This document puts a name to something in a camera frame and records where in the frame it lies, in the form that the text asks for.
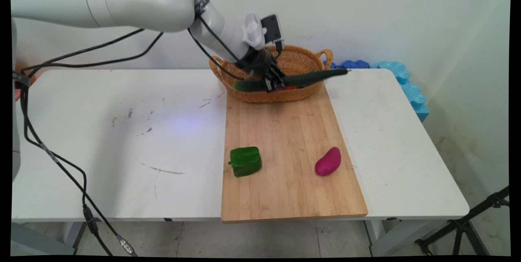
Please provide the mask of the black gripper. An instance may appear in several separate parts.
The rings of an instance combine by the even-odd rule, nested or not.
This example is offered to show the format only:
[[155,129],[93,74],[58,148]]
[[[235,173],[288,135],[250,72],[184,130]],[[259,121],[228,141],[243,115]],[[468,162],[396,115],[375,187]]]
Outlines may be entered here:
[[243,58],[243,71],[246,80],[265,80],[266,92],[271,93],[285,88],[285,74],[275,66],[275,58],[266,49],[249,48]]

